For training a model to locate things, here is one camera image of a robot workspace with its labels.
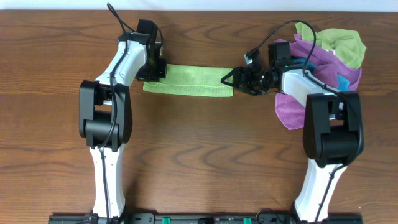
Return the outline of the light green cloth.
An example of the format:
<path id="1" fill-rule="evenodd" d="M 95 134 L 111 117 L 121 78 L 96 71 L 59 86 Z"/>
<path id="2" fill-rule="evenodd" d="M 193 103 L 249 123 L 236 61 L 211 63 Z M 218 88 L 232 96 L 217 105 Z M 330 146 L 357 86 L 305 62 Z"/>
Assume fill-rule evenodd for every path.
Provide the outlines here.
<path id="1" fill-rule="evenodd" d="M 233 88 L 221 79 L 232 68 L 167 65 L 166 77 L 158 82 L 145 82 L 144 91 L 168 95 L 226 98 L 233 96 Z"/>

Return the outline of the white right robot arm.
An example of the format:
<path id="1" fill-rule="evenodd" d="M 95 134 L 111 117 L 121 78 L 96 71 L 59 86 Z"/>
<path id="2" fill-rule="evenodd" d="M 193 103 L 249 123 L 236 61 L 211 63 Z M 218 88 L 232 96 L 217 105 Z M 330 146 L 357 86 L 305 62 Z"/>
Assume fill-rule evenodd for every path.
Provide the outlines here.
<path id="1" fill-rule="evenodd" d="M 328 221 L 328 205 L 338 180 L 363 150 L 358 94 L 332 88 L 299 65 L 261 72 L 236 67 L 221 83 L 249 95 L 276 88 L 305 108 L 302 141 L 308 168 L 293 218 L 296 223 Z"/>

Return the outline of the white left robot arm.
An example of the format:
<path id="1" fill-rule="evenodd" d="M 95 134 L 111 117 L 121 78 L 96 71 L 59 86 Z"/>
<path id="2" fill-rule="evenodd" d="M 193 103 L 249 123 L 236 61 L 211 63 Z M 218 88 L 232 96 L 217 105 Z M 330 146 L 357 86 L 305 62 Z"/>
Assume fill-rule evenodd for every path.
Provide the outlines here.
<path id="1" fill-rule="evenodd" d="M 126 221 L 122 161 L 132 133 L 129 91 L 134 80 L 153 82 L 165 77 L 163 41 L 160 31 L 125 32 L 119 36 L 116 55 L 106 70 L 80 85 L 79 133 L 95 169 L 96 196 L 86 223 Z"/>

